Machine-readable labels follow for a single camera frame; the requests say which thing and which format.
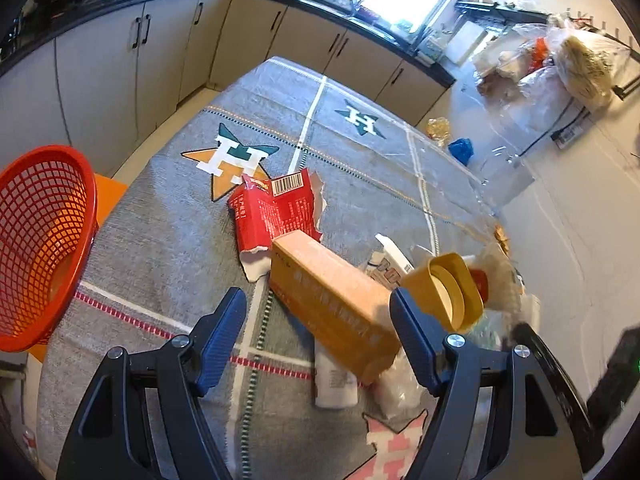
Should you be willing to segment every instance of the torn paper packaging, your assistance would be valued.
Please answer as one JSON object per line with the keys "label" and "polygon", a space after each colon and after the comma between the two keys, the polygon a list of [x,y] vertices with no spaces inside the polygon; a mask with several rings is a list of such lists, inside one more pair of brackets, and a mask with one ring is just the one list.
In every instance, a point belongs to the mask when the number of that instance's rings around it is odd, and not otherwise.
{"label": "torn paper packaging", "polygon": [[320,241],[320,216],[326,207],[324,183],[305,168],[272,180],[242,176],[228,205],[236,217],[240,262],[249,282],[256,282],[271,269],[271,242],[299,229]]}
{"label": "torn paper packaging", "polygon": [[383,251],[374,251],[364,272],[389,290],[394,290],[400,285],[400,279],[414,270],[414,266],[391,238],[378,233],[376,240],[382,244]]}

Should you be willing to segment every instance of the red plastic basket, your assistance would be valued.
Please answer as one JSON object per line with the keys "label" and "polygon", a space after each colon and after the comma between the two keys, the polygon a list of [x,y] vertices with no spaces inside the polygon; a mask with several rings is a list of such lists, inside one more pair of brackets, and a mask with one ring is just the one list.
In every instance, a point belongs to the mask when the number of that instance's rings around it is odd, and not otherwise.
{"label": "red plastic basket", "polygon": [[82,153],[44,146],[0,174],[0,350],[46,343],[97,229],[95,177]]}

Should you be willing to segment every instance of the plastic wrap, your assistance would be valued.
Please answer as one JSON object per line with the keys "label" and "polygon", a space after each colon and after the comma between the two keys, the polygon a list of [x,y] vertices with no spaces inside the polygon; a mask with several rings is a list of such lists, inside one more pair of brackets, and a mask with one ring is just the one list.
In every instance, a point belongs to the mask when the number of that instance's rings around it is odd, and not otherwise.
{"label": "plastic wrap", "polygon": [[516,52],[504,51],[498,57],[496,72],[504,78],[511,79],[514,83],[520,81],[529,73],[532,63],[530,52],[519,49]]}
{"label": "plastic wrap", "polygon": [[571,103],[572,96],[558,69],[545,66],[524,77],[508,98],[493,107],[487,105],[487,109],[496,117],[502,136],[513,147],[511,155],[515,156],[552,131],[561,115],[575,117],[582,105],[575,104],[577,111],[568,110]]}
{"label": "plastic wrap", "polygon": [[423,394],[429,395],[426,389],[418,384],[404,349],[400,349],[392,367],[380,374],[374,386],[375,401],[386,418],[394,418],[407,410],[417,408]]}
{"label": "plastic wrap", "polygon": [[476,72],[478,72],[478,77],[483,78],[498,67],[505,65],[510,61],[511,57],[519,53],[524,44],[535,42],[538,38],[544,38],[545,36],[546,25],[540,25],[539,23],[519,23],[515,25],[511,30],[495,38],[471,58],[476,67]]}
{"label": "plastic wrap", "polygon": [[591,112],[606,108],[630,50],[599,34],[570,28],[552,28],[546,44],[568,92]]}

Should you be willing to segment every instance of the kitchen cabinet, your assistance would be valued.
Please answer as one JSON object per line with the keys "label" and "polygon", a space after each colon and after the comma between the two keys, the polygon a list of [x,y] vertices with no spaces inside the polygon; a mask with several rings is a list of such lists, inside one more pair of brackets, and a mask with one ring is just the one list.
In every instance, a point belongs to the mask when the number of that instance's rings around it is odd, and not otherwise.
{"label": "kitchen cabinet", "polygon": [[422,70],[403,61],[376,102],[415,126],[444,93],[445,88]]}
{"label": "kitchen cabinet", "polygon": [[401,61],[385,47],[348,30],[324,74],[373,101]]}
{"label": "kitchen cabinet", "polygon": [[116,10],[56,38],[58,87],[73,147],[113,176],[133,152],[138,25],[143,5]]}
{"label": "kitchen cabinet", "polygon": [[209,86],[224,90],[266,59],[285,9],[270,0],[231,0]]}
{"label": "kitchen cabinet", "polygon": [[182,67],[198,0],[145,4],[138,47],[138,142],[173,114],[180,99]]}
{"label": "kitchen cabinet", "polygon": [[289,7],[278,28],[268,57],[280,56],[322,73],[347,29]]}
{"label": "kitchen cabinet", "polygon": [[199,0],[182,70],[180,101],[209,79],[211,63],[231,0]]}
{"label": "kitchen cabinet", "polygon": [[0,124],[0,173],[38,146],[69,144],[56,88],[53,41],[0,79]]}

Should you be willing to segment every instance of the blue gripper pad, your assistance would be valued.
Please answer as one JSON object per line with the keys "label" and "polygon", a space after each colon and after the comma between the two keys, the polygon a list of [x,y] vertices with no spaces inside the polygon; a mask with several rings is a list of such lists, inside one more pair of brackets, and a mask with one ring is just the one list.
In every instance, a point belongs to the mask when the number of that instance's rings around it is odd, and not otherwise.
{"label": "blue gripper pad", "polygon": [[200,397],[220,381],[245,318],[246,296],[233,286],[216,311],[201,317],[191,331],[196,362],[190,382]]}
{"label": "blue gripper pad", "polygon": [[415,378],[434,397],[443,393],[436,359],[444,353],[447,333],[433,316],[423,313],[405,288],[391,293],[389,313]]}

